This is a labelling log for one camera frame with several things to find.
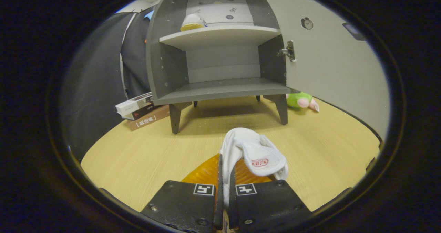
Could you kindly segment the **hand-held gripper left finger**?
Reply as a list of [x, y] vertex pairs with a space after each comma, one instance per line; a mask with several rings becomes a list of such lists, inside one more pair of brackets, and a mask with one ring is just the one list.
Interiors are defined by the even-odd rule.
[[166, 181], [141, 214], [186, 233], [222, 230], [222, 165], [222, 155], [217, 154], [182, 181]]

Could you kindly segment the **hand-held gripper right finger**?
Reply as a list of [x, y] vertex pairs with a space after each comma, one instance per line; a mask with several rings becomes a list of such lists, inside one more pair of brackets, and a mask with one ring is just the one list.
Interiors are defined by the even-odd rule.
[[290, 231], [313, 214], [287, 181], [255, 176], [243, 161], [233, 168], [228, 189], [228, 228], [236, 232]]

